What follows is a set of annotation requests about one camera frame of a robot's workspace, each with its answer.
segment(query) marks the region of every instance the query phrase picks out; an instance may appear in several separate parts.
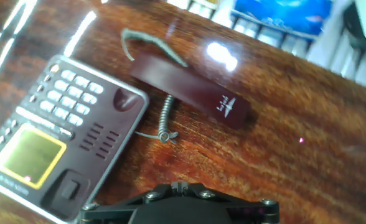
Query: metal screw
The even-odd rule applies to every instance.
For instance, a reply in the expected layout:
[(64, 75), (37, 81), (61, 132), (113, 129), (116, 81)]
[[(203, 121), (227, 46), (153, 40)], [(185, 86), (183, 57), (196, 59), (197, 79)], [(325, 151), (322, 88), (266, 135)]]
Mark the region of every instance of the metal screw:
[(272, 199), (262, 199), (262, 200), (260, 200), (260, 203), (265, 204), (265, 205), (274, 205), (277, 202)]
[(88, 210), (93, 210), (95, 208), (97, 208), (99, 205), (97, 203), (89, 203), (86, 204), (82, 207), (83, 210), (88, 211)]
[(210, 199), (210, 198), (212, 198), (214, 196), (215, 196), (215, 194), (212, 193), (210, 190), (204, 190), (204, 191), (201, 191), (200, 192), (200, 197), (202, 199)]
[(161, 194), (158, 192), (150, 192), (148, 194), (146, 194), (146, 198), (147, 199), (155, 199), (158, 198)]
[(53, 66), (51, 66), (51, 68), (50, 68), (50, 71), (52, 72), (52, 73), (56, 73), (56, 72), (58, 72), (60, 70), (60, 66), (59, 65), (53, 65)]

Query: glossy wood surface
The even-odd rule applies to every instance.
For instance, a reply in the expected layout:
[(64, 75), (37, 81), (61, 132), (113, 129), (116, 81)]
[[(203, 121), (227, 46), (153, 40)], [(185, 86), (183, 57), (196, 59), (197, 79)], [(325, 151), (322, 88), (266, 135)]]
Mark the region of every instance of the glossy wood surface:
[[(176, 103), (169, 128), (179, 132), (178, 143), (133, 136), (97, 202), (110, 205), (180, 180), (246, 200), (273, 198), (281, 223), (366, 223), (366, 88), (165, 2), (39, 1), (18, 34), (22, 11), (2, 31), (16, 4), (0, 0), (0, 55), (15, 38), (0, 69), (0, 126), (91, 11), (96, 17), (71, 57), (149, 94), (141, 132), (157, 133), (166, 94), (129, 76), (132, 62), (120, 42), (125, 27), (165, 39), (202, 75), (252, 105), (245, 127), (234, 131)], [(211, 43), (228, 49), (237, 67), (228, 71), (209, 55)], [(160, 53), (148, 44), (128, 45), (133, 56)], [(0, 223), (50, 222), (0, 194)]]

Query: black device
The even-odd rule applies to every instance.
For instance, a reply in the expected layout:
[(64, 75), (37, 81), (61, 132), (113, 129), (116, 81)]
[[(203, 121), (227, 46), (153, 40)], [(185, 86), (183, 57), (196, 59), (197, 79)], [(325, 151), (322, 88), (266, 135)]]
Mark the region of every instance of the black device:
[(202, 184), (174, 182), (116, 205), (86, 204), (79, 218), (81, 224), (274, 224), (279, 223), (279, 204), (247, 202)]
[(56, 55), (0, 129), (0, 192), (76, 223), (148, 104), (143, 91)]

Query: white button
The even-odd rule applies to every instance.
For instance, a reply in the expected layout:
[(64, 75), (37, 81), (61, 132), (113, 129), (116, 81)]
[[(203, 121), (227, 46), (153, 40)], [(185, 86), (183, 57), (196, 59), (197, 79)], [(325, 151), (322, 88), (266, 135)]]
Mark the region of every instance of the white button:
[(12, 127), (12, 128), (16, 127), (17, 125), (19, 125), (19, 123), (18, 123), (16, 120), (13, 120), (13, 121), (11, 122), (11, 127)]
[(2, 144), (2, 143), (4, 143), (4, 137), (3, 136), (0, 137), (0, 144)]
[(71, 72), (70, 70), (64, 70), (61, 73), (61, 77), (65, 78), (66, 80), (72, 81), (75, 78), (76, 73)]
[(93, 91), (97, 94), (100, 94), (100, 93), (103, 93), (104, 88), (99, 84), (91, 83), (91, 84), (89, 84), (89, 90)]
[(82, 86), (84, 88), (86, 88), (88, 86), (88, 84), (89, 84), (89, 80), (87, 80), (86, 78), (80, 77), (80, 76), (76, 77), (75, 80), (74, 80), (74, 82), (77, 85), (80, 85), (80, 86)]
[(81, 114), (83, 114), (83, 115), (86, 115), (86, 114), (88, 114), (88, 113), (89, 113), (90, 108), (89, 108), (89, 107), (87, 107), (87, 106), (85, 106), (85, 105), (83, 105), (83, 104), (78, 103), (78, 104), (76, 105), (76, 107), (75, 107), (75, 110), (76, 110), (78, 113), (81, 113)]
[(65, 81), (62, 81), (62, 80), (57, 80), (54, 83), (54, 87), (58, 90), (65, 91), (68, 88), (68, 83), (66, 83)]
[(68, 116), (68, 122), (76, 126), (79, 126), (83, 123), (83, 120), (82, 118), (78, 117), (75, 114), (70, 114), (70, 116)]
[(68, 94), (70, 94), (76, 98), (81, 97), (82, 93), (83, 93), (83, 91), (78, 89), (77, 87), (70, 86), (70, 88), (68, 88)]
[(48, 81), (50, 81), (50, 78), (51, 78), (50, 75), (46, 75), (45, 78), (44, 78), (44, 81), (48, 82)]
[(35, 102), (35, 101), (36, 101), (36, 96), (35, 96), (35, 95), (31, 96), (31, 97), (29, 98), (29, 101), (30, 101), (31, 103)]
[(58, 102), (60, 100), (60, 98), (62, 97), (62, 94), (57, 92), (57, 91), (49, 91), (47, 93), (47, 98), (51, 99), (51, 100), (54, 100), (56, 102)]
[(66, 96), (63, 96), (63, 98), (61, 99), (61, 104), (63, 104), (64, 106), (68, 107), (68, 108), (73, 108), (73, 106), (75, 105), (76, 101), (69, 98), (69, 97), (66, 97)]
[(11, 130), (10, 128), (7, 128), (5, 131), (4, 131), (4, 135), (9, 135), (11, 134)]
[(97, 102), (97, 98), (89, 93), (84, 93), (82, 95), (82, 100), (90, 104), (95, 104)]
[(43, 85), (39, 85), (36, 91), (43, 91), (45, 87)]
[(66, 119), (68, 114), (69, 112), (63, 108), (56, 108), (56, 110), (54, 110), (54, 115), (58, 116), (61, 119)]
[(54, 104), (45, 100), (45, 101), (40, 102), (39, 108), (51, 113), (54, 108)]

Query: logo on handset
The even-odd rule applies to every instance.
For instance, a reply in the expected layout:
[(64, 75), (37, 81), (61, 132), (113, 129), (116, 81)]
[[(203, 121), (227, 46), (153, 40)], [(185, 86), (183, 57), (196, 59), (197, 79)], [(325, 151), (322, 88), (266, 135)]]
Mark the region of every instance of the logo on handset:
[(218, 109), (219, 111), (223, 111), (223, 109), (226, 108), (225, 118), (227, 118), (229, 112), (233, 109), (235, 98), (233, 98), (229, 101), (227, 96), (222, 95), (222, 97), (223, 97), (223, 101), (219, 101), (220, 106), (217, 106), (216, 109)]

